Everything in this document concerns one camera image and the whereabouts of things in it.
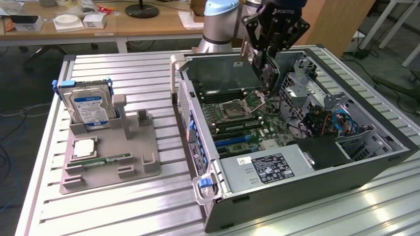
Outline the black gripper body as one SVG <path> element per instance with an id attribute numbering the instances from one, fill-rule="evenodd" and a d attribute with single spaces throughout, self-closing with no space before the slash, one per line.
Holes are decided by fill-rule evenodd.
<path id="1" fill-rule="evenodd" d="M 258 9 L 263 35 L 295 33 L 306 4 L 306 0 L 263 0 Z"/>

